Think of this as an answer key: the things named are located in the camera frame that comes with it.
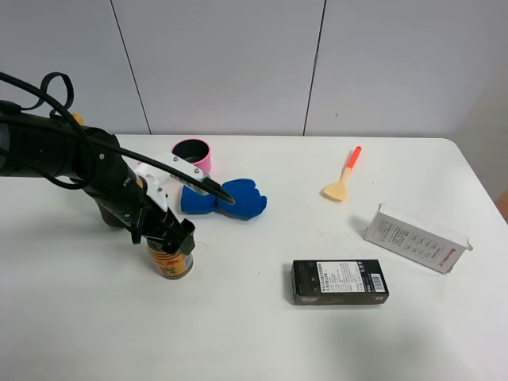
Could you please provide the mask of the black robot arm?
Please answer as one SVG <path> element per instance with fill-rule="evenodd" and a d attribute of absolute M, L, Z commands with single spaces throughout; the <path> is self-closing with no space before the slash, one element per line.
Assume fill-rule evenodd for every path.
<path fill-rule="evenodd" d="M 134 244 L 142 239 L 167 254 L 188 256 L 195 247 L 194 225 L 178 221 L 167 195 L 153 177 L 138 175 L 114 150 L 117 138 L 97 128 L 86 135 L 98 143 L 98 171 L 84 192 L 94 199 L 103 221 L 127 229 Z M 71 128 L 53 118 L 24 114 L 19 105 L 1 103 L 1 175 L 67 177 L 73 183 L 90 174 L 92 159 Z"/>

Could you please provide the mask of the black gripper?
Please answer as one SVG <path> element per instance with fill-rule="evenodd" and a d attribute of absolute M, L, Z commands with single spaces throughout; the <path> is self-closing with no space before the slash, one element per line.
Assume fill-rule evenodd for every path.
<path fill-rule="evenodd" d="M 170 209 L 163 212 L 147 195 L 139 196 L 137 201 L 137 208 L 130 218 L 133 244 L 139 244 L 144 237 L 162 248 L 179 248 L 182 254 L 192 253 L 195 248 L 192 222 L 179 222 Z"/>

